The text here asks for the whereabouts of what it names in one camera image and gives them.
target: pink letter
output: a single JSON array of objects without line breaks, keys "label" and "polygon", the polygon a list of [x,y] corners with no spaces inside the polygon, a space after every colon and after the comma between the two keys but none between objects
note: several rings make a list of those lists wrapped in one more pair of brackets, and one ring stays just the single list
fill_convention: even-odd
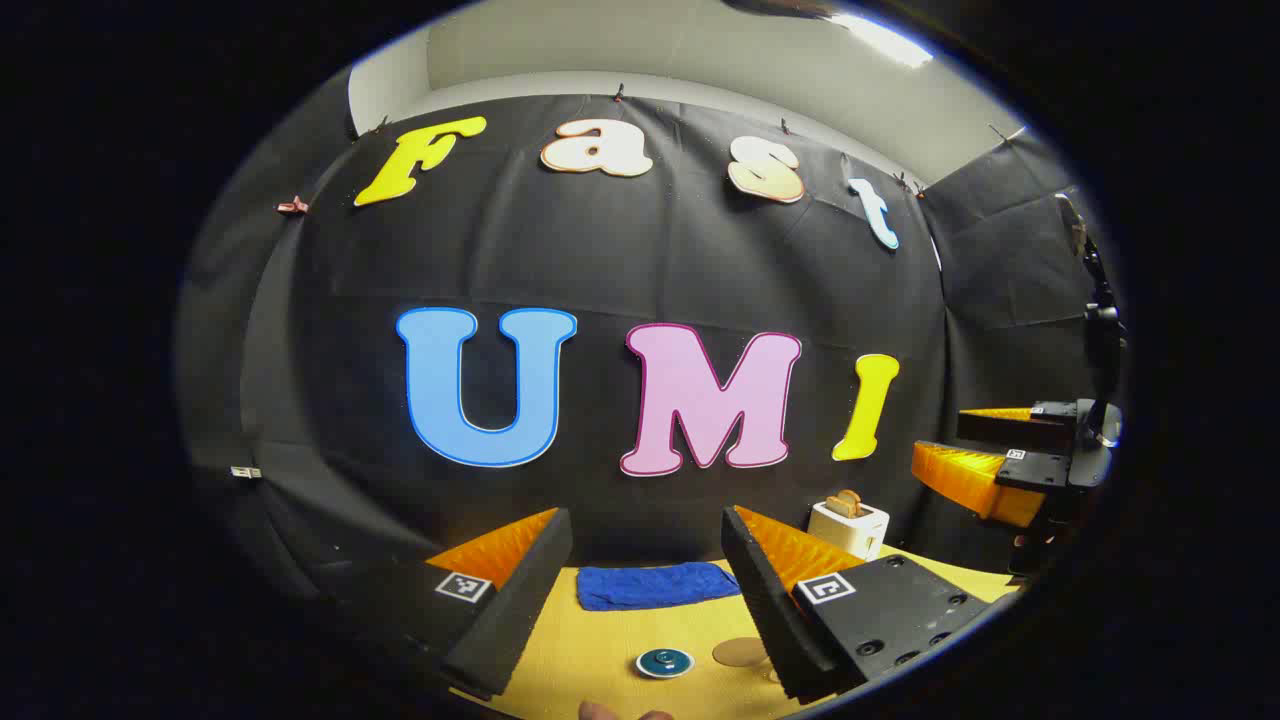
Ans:
[{"label": "pink letter", "polygon": [[759,468],[786,460],[782,427],[799,340],[782,333],[753,337],[724,387],[692,328],[637,325],[627,333],[627,347],[640,356],[644,379],[640,432],[635,450],[622,456],[623,473],[666,475],[680,469],[685,459],[672,447],[676,418],[699,468],[716,461],[739,418],[737,445],[724,454],[730,465]]}]

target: blue cloth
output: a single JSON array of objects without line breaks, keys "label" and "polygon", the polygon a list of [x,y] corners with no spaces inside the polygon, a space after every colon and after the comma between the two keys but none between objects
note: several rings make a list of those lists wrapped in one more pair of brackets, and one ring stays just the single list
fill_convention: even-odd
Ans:
[{"label": "blue cloth", "polygon": [[582,568],[577,571],[577,601],[585,610],[675,607],[740,592],[733,575],[710,562],[671,568]]}]

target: ceiling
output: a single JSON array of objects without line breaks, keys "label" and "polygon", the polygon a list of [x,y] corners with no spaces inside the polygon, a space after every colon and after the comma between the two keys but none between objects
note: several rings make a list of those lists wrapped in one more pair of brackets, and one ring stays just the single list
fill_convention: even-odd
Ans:
[{"label": "ceiling", "polygon": [[988,123],[1006,136],[1023,126],[938,56],[911,69],[837,24],[719,0],[486,0],[430,26],[429,41],[426,32],[420,51],[404,51],[426,65],[424,95],[557,70],[691,81],[808,115],[925,183],[998,143]]}]

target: yellow table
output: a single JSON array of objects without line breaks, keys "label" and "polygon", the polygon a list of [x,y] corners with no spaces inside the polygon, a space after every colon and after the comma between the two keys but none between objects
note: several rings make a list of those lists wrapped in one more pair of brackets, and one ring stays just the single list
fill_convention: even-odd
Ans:
[{"label": "yellow table", "polygon": [[[881,556],[895,553],[987,602],[1015,589],[1006,584],[1009,575],[945,565],[890,547],[881,551]],[[723,560],[717,565],[728,570]],[[768,679],[768,661],[753,667],[716,662],[712,650],[740,637],[759,637],[740,594],[658,610],[589,612],[577,602],[577,568],[564,568],[507,692],[483,705],[526,720],[576,720],[582,700],[608,706],[621,720],[635,720],[649,710],[664,710],[677,720],[781,717],[800,710],[782,685]],[[640,676],[636,656],[655,647],[687,652],[694,657],[692,670],[668,680]]]}]

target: letter u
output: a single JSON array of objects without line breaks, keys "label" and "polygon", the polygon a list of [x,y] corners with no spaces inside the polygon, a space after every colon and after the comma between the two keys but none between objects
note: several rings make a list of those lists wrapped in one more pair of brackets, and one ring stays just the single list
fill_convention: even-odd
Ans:
[{"label": "letter u", "polygon": [[577,332],[561,310],[512,310],[498,322],[516,343],[516,419],[502,429],[472,425],[462,410],[462,343],[476,333],[475,315],[456,307],[421,307],[401,315],[408,413],[435,452],[481,468],[509,468],[550,447],[559,423],[559,351]]}]

